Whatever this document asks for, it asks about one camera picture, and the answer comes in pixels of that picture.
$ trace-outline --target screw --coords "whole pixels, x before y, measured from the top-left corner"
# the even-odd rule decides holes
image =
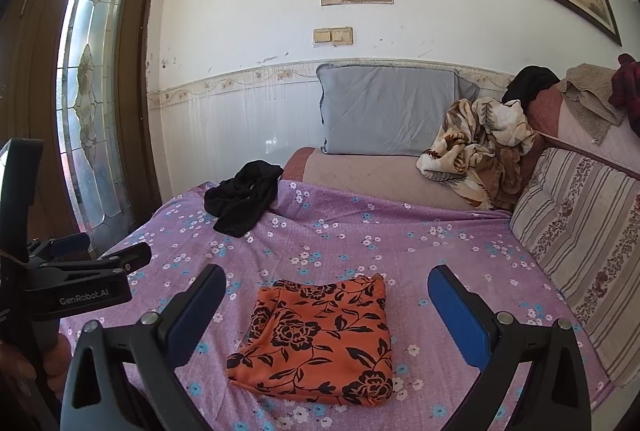
[[[152,325],[155,324],[158,319],[158,312],[147,312],[140,318],[140,322],[144,325]]]
[[[498,313],[498,322],[510,325],[513,322],[513,316],[508,312],[500,312]]]
[[[569,319],[564,319],[564,318],[558,319],[558,326],[563,330],[571,330],[572,328],[571,321]]]
[[[92,319],[91,321],[85,322],[84,326],[82,327],[82,331],[87,334],[90,334],[95,329],[97,329],[97,327],[98,327],[98,321],[96,321],[95,319]]]

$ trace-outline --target glass panel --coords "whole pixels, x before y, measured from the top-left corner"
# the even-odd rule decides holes
[[[132,223],[116,139],[114,44],[119,0],[69,0],[58,51],[56,115],[66,188],[92,252]]]

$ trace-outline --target hand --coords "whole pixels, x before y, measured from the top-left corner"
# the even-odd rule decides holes
[[[62,398],[66,374],[71,363],[71,345],[65,335],[58,334],[58,343],[53,350],[44,354],[42,362],[47,373],[47,385],[58,398]],[[36,378],[33,365],[20,351],[13,345],[2,342],[0,342],[0,371],[14,379],[34,381]]]

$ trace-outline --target purple floral bedsheet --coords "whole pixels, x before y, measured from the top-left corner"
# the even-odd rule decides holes
[[[74,343],[82,324],[134,323],[148,310],[162,311],[207,263],[221,265],[226,297],[191,361],[176,373],[213,429],[439,430],[478,374],[467,366],[429,300],[426,280],[446,263],[460,281],[494,311],[509,311],[521,322],[550,325],[559,317],[574,322],[589,382],[592,405],[610,382],[586,334],[509,230],[505,212],[460,212],[398,204],[281,180],[278,198],[244,237],[213,231],[204,211],[202,184],[163,205],[117,248],[146,241],[151,263],[129,277],[133,299],[125,305],[68,318],[62,331]],[[392,333],[394,393],[377,408],[325,406],[255,397],[230,386],[226,356],[246,332],[257,289],[277,279],[306,284],[334,283],[359,274],[381,273]],[[526,378],[521,365],[495,416],[503,429]],[[132,382],[141,385],[132,373]]]

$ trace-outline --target wooden door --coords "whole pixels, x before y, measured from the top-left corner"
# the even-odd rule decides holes
[[[86,231],[99,255],[161,203],[146,122],[148,0],[20,1],[3,19],[17,33],[2,109],[7,138],[45,142],[31,235]]]

